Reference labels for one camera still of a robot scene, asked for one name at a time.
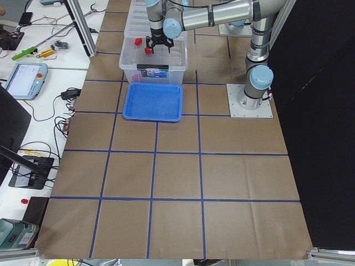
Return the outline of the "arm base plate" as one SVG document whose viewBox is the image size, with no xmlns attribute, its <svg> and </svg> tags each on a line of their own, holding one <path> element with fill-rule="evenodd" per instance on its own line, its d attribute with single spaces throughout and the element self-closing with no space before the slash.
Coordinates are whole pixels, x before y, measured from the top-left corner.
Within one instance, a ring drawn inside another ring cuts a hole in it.
<svg viewBox="0 0 355 266">
<path fill-rule="evenodd" d="M 226 84 L 230 117 L 272 119 L 273 113 L 267 92 L 260 99 L 252 99 L 245 94 L 244 87 L 244 84 Z"/>
<path fill-rule="evenodd" d="M 251 37 L 252 36 L 252 25 L 243 24 L 238 26 L 233 26 L 231 24 L 219 24 L 219 35 L 227 37 Z"/>
</svg>

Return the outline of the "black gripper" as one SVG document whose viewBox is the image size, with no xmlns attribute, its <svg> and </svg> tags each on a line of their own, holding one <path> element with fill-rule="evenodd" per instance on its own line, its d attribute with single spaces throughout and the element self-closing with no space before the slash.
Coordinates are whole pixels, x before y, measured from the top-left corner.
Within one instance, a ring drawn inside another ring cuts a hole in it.
<svg viewBox="0 0 355 266">
<path fill-rule="evenodd" d="M 146 36 L 146 48 L 150 48 L 152 50 L 152 54 L 154 54 L 154 47 L 156 45 L 165 45 L 168 48 L 168 52 L 170 53 L 170 49 L 174 47 L 174 40 L 168 38 L 163 29 L 150 29 L 151 36 Z"/>
</svg>

